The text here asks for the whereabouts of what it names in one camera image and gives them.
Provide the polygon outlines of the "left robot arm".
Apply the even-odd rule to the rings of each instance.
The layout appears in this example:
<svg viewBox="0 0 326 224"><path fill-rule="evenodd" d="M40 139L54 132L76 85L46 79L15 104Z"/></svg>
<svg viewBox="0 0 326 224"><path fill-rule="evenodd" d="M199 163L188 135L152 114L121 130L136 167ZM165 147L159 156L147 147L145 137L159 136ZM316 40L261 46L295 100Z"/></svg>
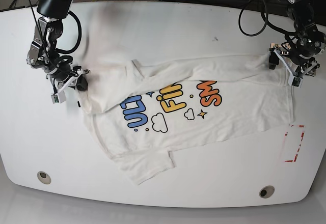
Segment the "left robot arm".
<svg viewBox="0 0 326 224"><path fill-rule="evenodd" d="M315 23L314 6L322 0L287 1L287 15L293 21L295 31L289 32L267 23L273 30L284 34L285 42L272 43L269 48L269 68L274 70L282 62L289 72L288 84L300 87L305 75L314 76L320 67L315 56L325 50L325 34Z"/></svg>

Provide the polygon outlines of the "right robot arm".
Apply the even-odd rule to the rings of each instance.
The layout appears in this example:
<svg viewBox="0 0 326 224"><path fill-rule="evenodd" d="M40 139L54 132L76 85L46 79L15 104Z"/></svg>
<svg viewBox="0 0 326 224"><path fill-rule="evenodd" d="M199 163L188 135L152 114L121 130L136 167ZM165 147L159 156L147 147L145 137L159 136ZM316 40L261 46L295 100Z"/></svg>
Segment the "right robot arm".
<svg viewBox="0 0 326 224"><path fill-rule="evenodd" d="M70 10L73 0L39 0L35 21L35 33L28 52L27 63L34 69L42 69L48 78L58 84L86 91L85 75L89 70L81 66L72 67L74 53L81 42L82 26L79 18ZM77 24L77 41L69 50L57 48L57 40L63 33L62 20L71 16Z"/></svg>

